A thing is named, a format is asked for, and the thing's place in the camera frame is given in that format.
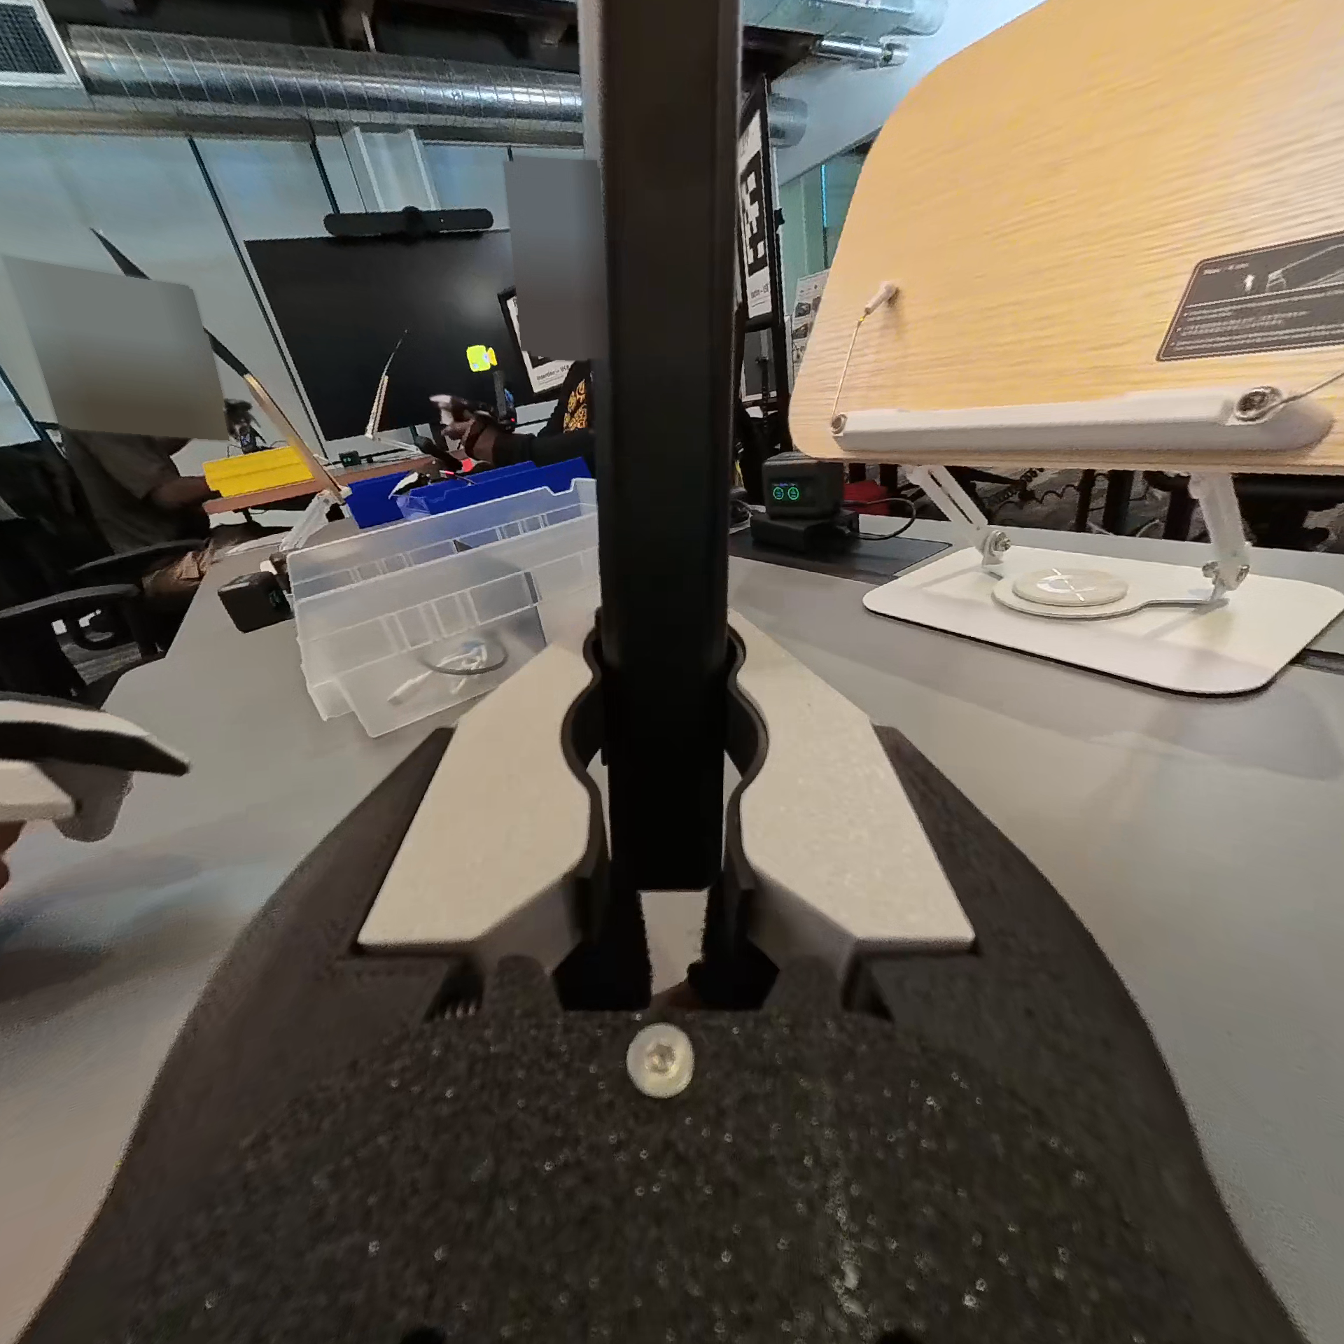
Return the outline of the blue plastic bin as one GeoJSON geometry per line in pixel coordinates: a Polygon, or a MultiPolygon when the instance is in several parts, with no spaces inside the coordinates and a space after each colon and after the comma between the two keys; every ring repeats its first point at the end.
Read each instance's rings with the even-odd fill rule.
{"type": "Polygon", "coordinates": [[[412,486],[412,476],[407,476],[399,484],[408,488],[391,492],[391,504],[402,518],[412,520],[421,515],[461,512],[484,502],[512,499],[535,491],[560,496],[575,481],[594,483],[592,472],[583,459],[564,459],[554,464],[520,462],[492,470],[477,467],[472,472],[423,481],[416,486],[412,486]]]}
{"type": "Polygon", "coordinates": [[[344,508],[360,529],[399,524],[410,520],[410,494],[426,484],[421,473],[392,473],[352,481],[344,508]]]}

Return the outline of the clear plastic bin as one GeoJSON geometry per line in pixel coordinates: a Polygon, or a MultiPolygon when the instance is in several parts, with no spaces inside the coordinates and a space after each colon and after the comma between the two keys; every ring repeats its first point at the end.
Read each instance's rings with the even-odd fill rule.
{"type": "Polygon", "coordinates": [[[290,555],[300,665],[322,720],[372,736],[488,694],[600,598],[589,481],[424,515],[290,555]]]}

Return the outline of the dark grey usb hub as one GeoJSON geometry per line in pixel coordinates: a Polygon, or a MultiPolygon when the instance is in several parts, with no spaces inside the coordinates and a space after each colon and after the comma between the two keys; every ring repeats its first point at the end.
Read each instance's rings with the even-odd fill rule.
{"type": "Polygon", "coordinates": [[[724,846],[741,38],[740,3],[602,6],[600,686],[639,891],[709,886],[724,846]]]}

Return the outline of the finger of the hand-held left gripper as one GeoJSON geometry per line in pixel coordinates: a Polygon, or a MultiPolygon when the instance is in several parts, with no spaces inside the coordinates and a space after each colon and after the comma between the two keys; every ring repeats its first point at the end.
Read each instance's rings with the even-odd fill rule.
{"type": "Polygon", "coordinates": [[[79,841],[108,838],[130,792],[125,769],[63,761],[2,761],[2,841],[26,825],[52,822],[79,841]]]}
{"type": "Polygon", "coordinates": [[[183,777],[191,760],[160,737],[106,710],[64,699],[2,696],[2,760],[63,763],[183,777]]]}

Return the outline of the wooden book stand white base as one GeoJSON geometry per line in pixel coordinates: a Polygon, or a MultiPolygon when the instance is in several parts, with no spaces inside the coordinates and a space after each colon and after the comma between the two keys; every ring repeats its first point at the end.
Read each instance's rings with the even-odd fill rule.
{"type": "Polygon", "coordinates": [[[960,542],[868,612],[1176,694],[1263,689],[1341,593],[1256,576],[1236,476],[1341,475],[1341,3],[1042,3],[871,148],[791,404],[960,542]],[[954,465],[1188,478],[1210,552],[1012,542],[954,465]]]}
{"type": "Polygon", "coordinates": [[[261,411],[264,411],[282,430],[285,443],[295,449],[298,459],[308,472],[308,476],[303,481],[293,481],[271,489],[274,502],[295,502],[298,499],[300,488],[309,489],[311,494],[304,513],[300,516],[298,523],[295,523],[295,528],[290,529],[290,532],[280,540],[279,550],[276,552],[274,563],[277,566],[287,566],[290,563],[290,555],[303,547],[308,547],[316,534],[327,526],[333,510],[338,518],[344,516],[348,512],[346,504],[351,494],[351,486],[340,483],[336,476],[333,476],[328,464],[314,454],[303,432],[295,427],[272,393],[264,388],[255,374],[245,371],[240,377],[247,384],[261,411]]]}

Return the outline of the black charger green display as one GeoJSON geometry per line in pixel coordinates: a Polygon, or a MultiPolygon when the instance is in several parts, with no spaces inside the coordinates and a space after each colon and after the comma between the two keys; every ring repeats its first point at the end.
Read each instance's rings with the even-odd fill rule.
{"type": "Polygon", "coordinates": [[[762,462],[762,507],[749,523],[756,547],[799,558],[832,558],[858,544],[845,499],[847,470],[834,460],[781,451],[762,462]]]}

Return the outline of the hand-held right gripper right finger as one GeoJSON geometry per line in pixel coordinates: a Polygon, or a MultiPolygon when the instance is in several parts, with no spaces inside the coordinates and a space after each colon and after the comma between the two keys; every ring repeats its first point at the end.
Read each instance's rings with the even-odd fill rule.
{"type": "Polygon", "coordinates": [[[764,724],[738,830],[764,950],[968,950],[975,932],[876,724],[738,614],[736,688],[764,724]]]}

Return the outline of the black video conference bar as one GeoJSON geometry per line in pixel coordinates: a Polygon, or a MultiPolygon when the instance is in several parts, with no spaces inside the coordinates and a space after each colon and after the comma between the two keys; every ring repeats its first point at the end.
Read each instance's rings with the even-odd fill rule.
{"type": "Polygon", "coordinates": [[[495,228],[488,208],[328,212],[325,232],[338,241],[421,241],[439,236],[479,235],[495,228]]]}

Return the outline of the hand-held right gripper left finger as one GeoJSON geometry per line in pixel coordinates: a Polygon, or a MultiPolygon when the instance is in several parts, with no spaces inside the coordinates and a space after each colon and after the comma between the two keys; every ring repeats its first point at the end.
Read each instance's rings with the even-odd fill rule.
{"type": "Polygon", "coordinates": [[[592,684],[549,644],[456,723],[359,931],[364,952],[572,952],[600,846],[594,782],[562,731],[592,684]]]}

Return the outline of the yellow plastic bin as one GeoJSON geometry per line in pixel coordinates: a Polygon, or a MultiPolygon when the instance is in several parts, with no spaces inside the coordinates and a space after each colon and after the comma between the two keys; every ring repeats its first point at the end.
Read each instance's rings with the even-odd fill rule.
{"type": "Polygon", "coordinates": [[[221,499],[312,484],[308,457],[295,446],[261,448],[202,465],[207,484],[221,499]]]}

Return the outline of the ceiling air vent grille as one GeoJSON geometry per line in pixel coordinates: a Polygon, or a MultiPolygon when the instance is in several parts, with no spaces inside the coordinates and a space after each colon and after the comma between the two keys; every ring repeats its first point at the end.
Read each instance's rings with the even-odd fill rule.
{"type": "Polygon", "coordinates": [[[79,72],[42,1],[2,3],[2,83],[56,88],[79,83],[79,72]]]}

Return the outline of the black office chair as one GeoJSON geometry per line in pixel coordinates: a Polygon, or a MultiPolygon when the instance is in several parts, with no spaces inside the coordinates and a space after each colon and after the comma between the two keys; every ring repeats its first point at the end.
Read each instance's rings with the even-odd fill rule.
{"type": "Polygon", "coordinates": [[[196,592],[173,585],[202,539],[160,542],[77,564],[50,595],[2,611],[4,691],[103,708],[133,668],[170,651],[196,592]]]}

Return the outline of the black white marker board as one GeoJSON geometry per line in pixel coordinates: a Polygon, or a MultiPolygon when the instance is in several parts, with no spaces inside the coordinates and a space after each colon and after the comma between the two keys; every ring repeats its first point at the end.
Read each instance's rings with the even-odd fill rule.
{"type": "Polygon", "coordinates": [[[736,136],[736,256],[744,323],[760,329],[780,310],[780,219],[775,192],[768,84],[759,78],[744,99],[736,136]]]}

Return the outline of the large black monitor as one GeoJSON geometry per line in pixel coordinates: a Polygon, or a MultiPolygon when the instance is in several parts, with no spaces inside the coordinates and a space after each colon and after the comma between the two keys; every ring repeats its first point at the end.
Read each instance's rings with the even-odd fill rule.
{"type": "Polygon", "coordinates": [[[250,240],[247,252],[327,441],[365,435],[381,379],[383,428],[436,420],[432,395],[495,406],[493,376],[468,348],[493,347],[509,393],[527,369],[500,304],[514,288],[504,228],[336,240],[250,240]]]}

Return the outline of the dark grey table inset panel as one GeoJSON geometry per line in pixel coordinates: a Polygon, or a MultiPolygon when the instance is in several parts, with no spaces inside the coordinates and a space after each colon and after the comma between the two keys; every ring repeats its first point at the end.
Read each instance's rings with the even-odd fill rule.
{"type": "Polygon", "coordinates": [[[885,537],[837,536],[813,548],[764,544],[749,531],[740,531],[728,537],[728,552],[735,558],[868,582],[869,585],[890,582],[946,550],[949,550],[948,542],[922,540],[909,534],[885,537]]]}

